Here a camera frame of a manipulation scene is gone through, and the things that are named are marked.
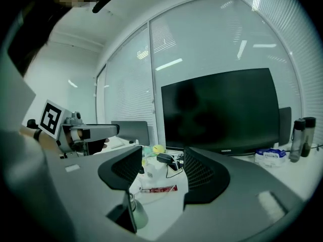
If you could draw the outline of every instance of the water bottle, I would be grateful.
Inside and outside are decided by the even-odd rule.
[[[304,133],[304,145],[303,145],[301,156],[307,157],[312,147],[316,118],[304,117],[303,119],[305,120],[305,133]]]
[[[304,132],[305,131],[305,120],[298,119],[294,121],[294,129],[292,134],[292,148],[289,153],[289,159],[291,162],[297,162],[301,156],[303,145],[304,145]]]

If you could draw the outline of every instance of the white sticker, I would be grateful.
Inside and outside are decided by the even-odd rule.
[[[80,169],[80,166],[77,164],[65,167],[66,172],[71,172]]]

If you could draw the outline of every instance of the person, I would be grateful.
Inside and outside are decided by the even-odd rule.
[[[82,6],[94,0],[34,0],[22,9],[19,15],[21,28],[16,33],[8,54],[22,76],[34,60],[40,49],[48,42],[50,33],[56,23],[70,11],[72,7]],[[34,137],[37,129],[21,126],[20,134]],[[68,143],[72,142],[70,132],[65,133]],[[41,147],[62,154],[56,140],[45,132],[37,137]]]

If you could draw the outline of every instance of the black monitor screen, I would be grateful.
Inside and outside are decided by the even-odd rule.
[[[279,108],[269,69],[203,76],[161,88],[166,147],[244,153],[279,139]]]

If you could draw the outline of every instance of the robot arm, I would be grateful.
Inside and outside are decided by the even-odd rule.
[[[91,155],[101,151],[106,138],[119,133],[118,125],[86,125],[79,112],[70,112],[47,101],[38,127],[56,140],[64,153],[78,151]],[[71,140],[66,134],[71,133]]]

